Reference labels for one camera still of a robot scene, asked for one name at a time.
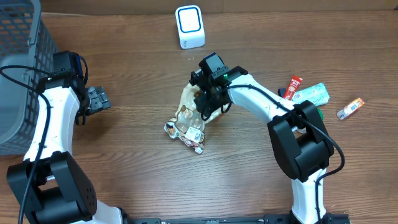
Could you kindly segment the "white printed snack packet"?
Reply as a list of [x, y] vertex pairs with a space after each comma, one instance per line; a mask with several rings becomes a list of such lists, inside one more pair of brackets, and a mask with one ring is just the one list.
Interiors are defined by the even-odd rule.
[[179, 138], [186, 146], [197, 154], [205, 149], [205, 122], [197, 110], [191, 110], [183, 105], [175, 118], [164, 126], [165, 132], [172, 138]]

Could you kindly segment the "red snack bar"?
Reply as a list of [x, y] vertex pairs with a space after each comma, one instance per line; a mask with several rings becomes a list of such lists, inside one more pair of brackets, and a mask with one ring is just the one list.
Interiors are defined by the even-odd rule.
[[286, 100], [291, 100], [302, 82], [303, 82], [302, 78], [294, 75], [290, 81], [288, 88], [286, 89], [283, 95], [283, 98]]

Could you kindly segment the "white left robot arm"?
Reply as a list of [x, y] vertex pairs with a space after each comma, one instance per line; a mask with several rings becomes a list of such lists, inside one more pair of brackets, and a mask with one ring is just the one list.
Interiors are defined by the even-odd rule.
[[72, 156], [74, 125], [110, 108], [106, 93], [101, 86], [86, 88], [88, 66], [75, 52], [55, 53], [53, 67], [30, 89], [40, 106], [34, 137], [23, 162], [7, 170], [20, 205], [18, 222], [128, 223], [123, 209], [97, 199]]

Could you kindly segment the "orange tissue pack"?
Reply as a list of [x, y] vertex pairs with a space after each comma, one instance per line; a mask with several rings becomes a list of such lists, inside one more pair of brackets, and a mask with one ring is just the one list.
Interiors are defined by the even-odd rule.
[[345, 119], [349, 116], [351, 116], [354, 112], [360, 109], [364, 105], [364, 101], [361, 98], [357, 98], [353, 100], [351, 103], [346, 105], [344, 108], [339, 110], [336, 114], [336, 116], [342, 120]]

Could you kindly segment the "brown paper snack bag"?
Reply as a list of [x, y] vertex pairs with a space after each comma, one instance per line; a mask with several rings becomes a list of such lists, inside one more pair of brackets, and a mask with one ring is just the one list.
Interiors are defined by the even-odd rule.
[[[178, 112], [180, 111], [182, 106], [185, 106], [186, 108], [195, 111], [196, 110], [196, 104], [194, 102], [195, 99], [195, 94], [196, 93], [201, 93], [200, 88], [197, 85], [191, 85], [189, 82], [188, 84], [183, 88], [182, 95], [180, 97], [180, 102], [179, 106], [177, 109], [177, 112], [175, 113], [175, 116], [177, 117]], [[221, 108], [218, 108], [216, 111], [212, 112], [210, 118], [205, 121], [205, 124], [211, 122], [214, 120], [217, 116], [221, 115]]]

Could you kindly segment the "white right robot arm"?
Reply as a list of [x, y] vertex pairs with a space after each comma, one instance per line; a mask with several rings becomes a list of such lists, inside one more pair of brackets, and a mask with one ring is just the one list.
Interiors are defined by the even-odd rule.
[[217, 109], [232, 104], [249, 110], [267, 124], [274, 157], [282, 172], [291, 179], [294, 202], [292, 223], [328, 223], [323, 205], [322, 178], [333, 155], [317, 107], [310, 101], [296, 104], [259, 84], [240, 66], [227, 67], [212, 53], [190, 74], [190, 84], [199, 87], [195, 99], [202, 120]]

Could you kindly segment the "yellow highlighter pen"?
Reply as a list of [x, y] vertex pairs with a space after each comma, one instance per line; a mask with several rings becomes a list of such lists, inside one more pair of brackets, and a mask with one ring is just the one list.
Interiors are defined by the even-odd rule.
[[278, 95], [279, 95], [280, 97], [283, 97], [284, 94], [285, 94], [285, 92], [286, 92], [286, 88], [279, 88], [279, 89], [278, 89]]

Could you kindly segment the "green lidded jar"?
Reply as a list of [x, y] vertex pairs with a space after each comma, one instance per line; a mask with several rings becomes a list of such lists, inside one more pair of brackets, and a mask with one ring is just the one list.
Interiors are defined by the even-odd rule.
[[318, 113], [319, 113], [319, 115], [321, 117], [321, 120], [324, 120], [324, 115], [323, 115], [322, 110], [320, 108], [317, 108], [317, 111], [318, 111]]

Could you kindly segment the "teal wet wipes pack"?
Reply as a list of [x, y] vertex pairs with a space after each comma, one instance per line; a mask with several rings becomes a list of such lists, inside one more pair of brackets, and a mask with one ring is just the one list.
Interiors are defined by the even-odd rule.
[[308, 100], [315, 106], [321, 106], [328, 103], [330, 96], [324, 83], [318, 83], [314, 86], [295, 92], [292, 101], [300, 104]]

